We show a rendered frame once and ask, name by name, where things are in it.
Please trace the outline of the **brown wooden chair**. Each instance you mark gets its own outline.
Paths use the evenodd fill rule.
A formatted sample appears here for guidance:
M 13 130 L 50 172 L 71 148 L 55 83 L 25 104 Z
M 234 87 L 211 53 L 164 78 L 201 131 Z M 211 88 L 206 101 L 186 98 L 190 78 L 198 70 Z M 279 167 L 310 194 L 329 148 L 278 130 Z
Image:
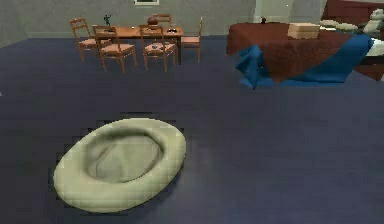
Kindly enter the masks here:
M 153 17 L 160 24 L 166 24 L 168 27 L 172 26 L 172 17 L 170 14 L 153 14 Z
M 142 55 L 145 69 L 148 69 L 150 58 L 162 59 L 164 71 L 168 70 L 167 59 L 173 56 L 173 63 L 176 63 L 178 50 L 175 44 L 165 42 L 164 30 L 157 25 L 140 25 L 139 34 L 142 42 Z
M 106 58 L 115 59 L 121 65 L 122 72 L 125 72 L 125 58 L 127 56 L 132 56 L 134 65 L 138 65 L 135 46 L 122 43 L 114 26 L 93 25 L 92 29 L 104 71 L 107 71 Z
M 203 18 L 199 20 L 199 31 L 197 36 L 185 36 L 181 38 L 181 46 L 186 49 L 197 51 L 197 61 L 201 60 L 201 35 L 203 28 Z
M 79 56 L 82 62 L 85 62 L 85 51 L 93 52 L 95 56 L 98 56 L 98 46 L 96 43 L 95 37 L 91 34 L 88 23 L 85 18 L 74 18 L 69 21 L 71 26 L 71 31 L 76 42 Z M 85 30 L 87 36 L 81 39 L 77 32 L 80 30 Z

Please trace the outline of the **brown wooden dining table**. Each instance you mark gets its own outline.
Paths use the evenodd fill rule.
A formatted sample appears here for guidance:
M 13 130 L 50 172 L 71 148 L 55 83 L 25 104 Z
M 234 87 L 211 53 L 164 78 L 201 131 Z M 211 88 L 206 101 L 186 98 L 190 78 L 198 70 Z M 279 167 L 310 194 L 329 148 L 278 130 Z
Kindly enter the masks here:
M 122 26 L 92 26 L 95 35 L 103 39 L 175 39 L 176 40 L 176 56 L 178 63 L 181 63 L 181 38 L 184 31 L 180 26 L 162 27 L 155 25 L 139 25 L 132 27 Z

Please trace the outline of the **bed with red cover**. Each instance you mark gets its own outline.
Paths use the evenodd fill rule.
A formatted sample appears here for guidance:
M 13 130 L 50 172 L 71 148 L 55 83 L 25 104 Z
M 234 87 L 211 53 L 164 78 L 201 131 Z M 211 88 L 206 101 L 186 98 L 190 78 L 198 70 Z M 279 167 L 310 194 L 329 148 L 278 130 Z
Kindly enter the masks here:
M 286 23 L 233 24 L 227 36 L 227 54 L 239 56 L 241 50 L 258 45 L 266 54 L 268 65 L 276 65 L 279 59 L 282 60 L 281 68 L 272 69 L 272 79 L 282 81 L 284 78 L 298 75 L 310 66 L 319 65 L 321 61 L 339 50 L 353 34 L 367 35 L 361 31 L 321 30 L 317 38 L 295 39 L 289 37 L 287 33 Z

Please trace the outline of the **pale green round floor cushion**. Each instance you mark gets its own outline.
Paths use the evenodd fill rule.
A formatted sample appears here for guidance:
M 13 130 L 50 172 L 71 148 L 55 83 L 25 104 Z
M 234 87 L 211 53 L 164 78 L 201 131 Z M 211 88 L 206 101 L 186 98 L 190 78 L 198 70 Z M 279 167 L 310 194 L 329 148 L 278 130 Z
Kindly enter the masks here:
M 67 204 L 113 213 L 141 205 L 176 177 L 186 157 L 186 138 L 171 124 L 131 118 L 95 129 L 58 162 L 53 182 Z

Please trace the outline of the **tan cardboard box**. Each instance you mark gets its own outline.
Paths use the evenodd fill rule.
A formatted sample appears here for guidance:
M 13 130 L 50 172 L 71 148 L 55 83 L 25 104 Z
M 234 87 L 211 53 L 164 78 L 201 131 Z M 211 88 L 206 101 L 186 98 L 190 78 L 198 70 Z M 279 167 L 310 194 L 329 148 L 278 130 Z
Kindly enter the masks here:
M 287 35 L 295 39 L 314 39 L 318 37 L 320 26 L 313 23 L 290 23 Z

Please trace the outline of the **blue blanket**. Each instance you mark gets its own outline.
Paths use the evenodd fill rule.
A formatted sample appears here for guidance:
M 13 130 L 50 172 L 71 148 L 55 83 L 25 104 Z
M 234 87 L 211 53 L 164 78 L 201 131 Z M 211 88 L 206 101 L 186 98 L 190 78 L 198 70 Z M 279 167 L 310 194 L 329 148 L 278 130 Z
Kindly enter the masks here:
M 332 86 L 344 83 L 363 59 L 377 49 L 375 41 L 367 35 L 353 34 L 333 55 L 310 66 L 292 78 L 282 81 L 272 79 L 272 69 L 281 68 L 282 60 L 276 65 L 267 64 L 267 56 L 258 45 L 239 52 L 240 59 L 236 69 L 243 74 L 241 82 L 255 89 L 259 86 Z

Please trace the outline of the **pale pillow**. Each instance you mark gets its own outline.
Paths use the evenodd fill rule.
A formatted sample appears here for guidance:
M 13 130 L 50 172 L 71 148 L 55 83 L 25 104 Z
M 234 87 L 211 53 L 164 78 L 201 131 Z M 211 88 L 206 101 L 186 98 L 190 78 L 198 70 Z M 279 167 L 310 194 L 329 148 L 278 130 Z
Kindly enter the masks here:
M 321 20 L 320 27 L 326 30 L 356 31 L 358 27 L 354 24 L 340 23 L 334 20 Z

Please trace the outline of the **white teddy bear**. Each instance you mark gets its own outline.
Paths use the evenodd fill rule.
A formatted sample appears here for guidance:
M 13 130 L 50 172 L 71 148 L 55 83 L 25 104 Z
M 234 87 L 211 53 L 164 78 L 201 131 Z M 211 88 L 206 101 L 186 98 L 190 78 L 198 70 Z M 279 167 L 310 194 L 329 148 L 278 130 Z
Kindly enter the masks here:
M 384 9 L 375 9 L 370 14 L 370 20 L 365 24 L 363 32 L 368 34 L 380 33 L 384 29 Z

